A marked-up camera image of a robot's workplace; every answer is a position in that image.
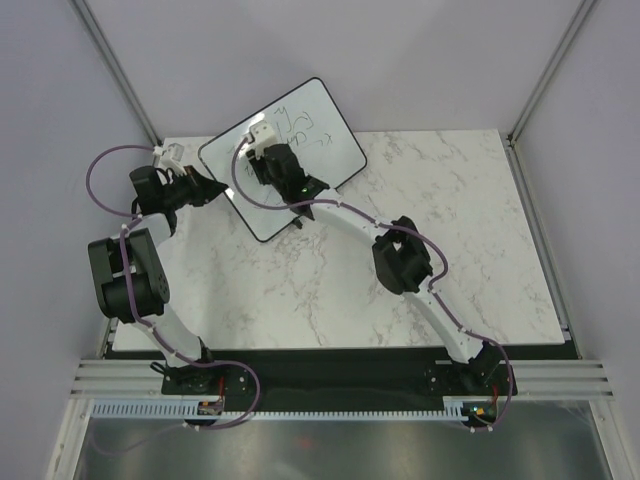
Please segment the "white whiteboard black frame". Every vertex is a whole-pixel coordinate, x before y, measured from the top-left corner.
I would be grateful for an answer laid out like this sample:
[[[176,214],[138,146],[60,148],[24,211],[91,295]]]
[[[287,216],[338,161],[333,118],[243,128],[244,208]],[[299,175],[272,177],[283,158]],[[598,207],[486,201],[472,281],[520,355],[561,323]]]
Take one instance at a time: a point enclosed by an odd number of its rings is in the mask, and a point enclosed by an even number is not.
[[[201,145],[198,158],[209,175],[228,185],[226,196],[254,238],[267,242],[294,220],[289,210],[259,209],[236,193],[234,152],[251,127],[267,122],[288,144],[307,174],[337,189],[367,166],[367,158],[324,82],[312,77]]]

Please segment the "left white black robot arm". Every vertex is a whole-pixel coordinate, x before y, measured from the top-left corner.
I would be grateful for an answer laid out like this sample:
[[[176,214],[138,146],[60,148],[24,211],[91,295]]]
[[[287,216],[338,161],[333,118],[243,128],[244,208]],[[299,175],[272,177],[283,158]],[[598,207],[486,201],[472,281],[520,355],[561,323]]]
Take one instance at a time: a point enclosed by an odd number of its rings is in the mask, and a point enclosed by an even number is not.
[[[136,210],[112,237],[93,241],[88,255],[98,305],[143,333],[163,354],[169,373],[184,372],[184,382],[198,394],[218,385],[217,362],[199,336],[170,306],[170,285],[157,248],[177,229],[177,211],[203,207],[227,185],[201,175],[191,166],[164,183],[160,170],[145,166],[130,173]]]

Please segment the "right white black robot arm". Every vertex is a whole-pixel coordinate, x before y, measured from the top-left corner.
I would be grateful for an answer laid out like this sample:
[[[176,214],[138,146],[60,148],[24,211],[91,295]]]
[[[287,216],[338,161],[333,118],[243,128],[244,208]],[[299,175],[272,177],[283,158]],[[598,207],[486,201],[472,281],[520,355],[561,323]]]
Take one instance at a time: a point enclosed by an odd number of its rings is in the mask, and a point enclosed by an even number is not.
[[[442,251],[409,217],[379,219],[346,203],[336,190],[306,174],[287,144],[252,141],[246,157],[259,183],[273,187],[283,203],[262,204],[244,193],[246,201],[263,210],[289,210],[369,247],[378,282],[421,312],[443,342],[459,386],[469,394],[480,394],[500,383],[501,347],[466,327],[436,291],[435,283],[448,273],[448,262],[442,258],[443,271],[434,273],[429,253],[440,255]]]

